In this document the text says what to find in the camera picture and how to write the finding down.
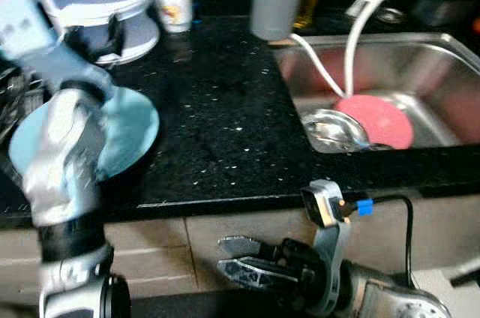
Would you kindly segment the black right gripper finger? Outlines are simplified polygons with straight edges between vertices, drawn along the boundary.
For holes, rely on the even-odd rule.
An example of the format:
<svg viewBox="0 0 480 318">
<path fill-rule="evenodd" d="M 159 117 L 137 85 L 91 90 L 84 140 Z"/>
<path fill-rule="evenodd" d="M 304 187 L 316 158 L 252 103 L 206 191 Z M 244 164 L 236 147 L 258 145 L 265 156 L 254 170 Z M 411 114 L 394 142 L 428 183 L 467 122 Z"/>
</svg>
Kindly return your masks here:
<svg viewBox="0 0 480 318">
<path fill-rule="evenodd" d="M 234 284 L 247 290 L 278 292 L 290 288 L 290 274 L 274 261 L 258 257 L 221 259 L 218 270 Z"/>
<path fill-rule="evenodd" d="M 282 257 L 281 247 L 246 235 L 223 237 L 218 240 L 218 247 L 230 259 L 254 257 L 254 259 L 261 260 L 279 260 Z"/>
</svg>

